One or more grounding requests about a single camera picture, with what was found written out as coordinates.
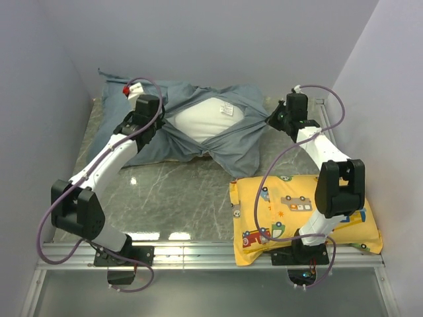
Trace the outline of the white pillow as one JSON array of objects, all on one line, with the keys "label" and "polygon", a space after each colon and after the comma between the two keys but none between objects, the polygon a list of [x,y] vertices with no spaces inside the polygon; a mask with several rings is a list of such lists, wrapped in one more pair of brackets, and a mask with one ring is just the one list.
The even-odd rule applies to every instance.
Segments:
[{"label": "white pillow", "polygon": [[215,137],[244,118],[243,111],[230,102],[209,98],[169,118],[169,122],[198,143]]}]

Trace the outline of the blue striped pillowcase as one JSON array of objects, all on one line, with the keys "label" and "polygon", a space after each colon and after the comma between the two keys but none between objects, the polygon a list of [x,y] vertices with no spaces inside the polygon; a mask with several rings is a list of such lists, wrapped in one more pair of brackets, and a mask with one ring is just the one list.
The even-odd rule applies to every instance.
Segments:
[{"label": "blue striped pillowcase", "polygon": [[[161,95],[165,106],[165,124],[127,166],[158,162],[189,162],[210,156],[234,178],[253,176],[260,165],[260,138],[268,115],[264,97],[254,85],[226,88],[200,87],[186,81],[140,80],[145,94]],[[219,98],[240,108],[244,118],[224,132],[198,143],[177,130],[169,118],[209,98]]]}]

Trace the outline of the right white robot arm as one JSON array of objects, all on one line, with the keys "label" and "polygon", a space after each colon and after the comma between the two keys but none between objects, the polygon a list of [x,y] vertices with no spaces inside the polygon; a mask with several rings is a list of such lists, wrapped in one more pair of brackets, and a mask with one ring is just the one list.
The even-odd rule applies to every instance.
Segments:
[{"label": "right white robot arm", "polygon": [[266,119],[266,123],[291,137],[319,168],[315,205],[309,220],[294,234],[291,256],[295,264],[308,264],[325,251],[325,242],[347,216],[365,202],[365,165],[351,159],[324,135],[324,129],[308,118],[307,95],[293,91]]}]

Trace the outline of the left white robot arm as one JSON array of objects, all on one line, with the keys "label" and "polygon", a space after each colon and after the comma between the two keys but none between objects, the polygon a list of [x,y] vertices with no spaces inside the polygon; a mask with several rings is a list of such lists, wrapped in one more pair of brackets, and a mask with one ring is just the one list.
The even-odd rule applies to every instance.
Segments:
[{"label": "left white robot arm", "polygon": [[164,125],[163,101],[142,94],[114,129],[109,141],[82,171],[68,181],[58,180],[51,189],[52,225],[110,250],[117,265],[133,258],[130,238],[106,223],[100,197],[113,177],[134,158]]}]

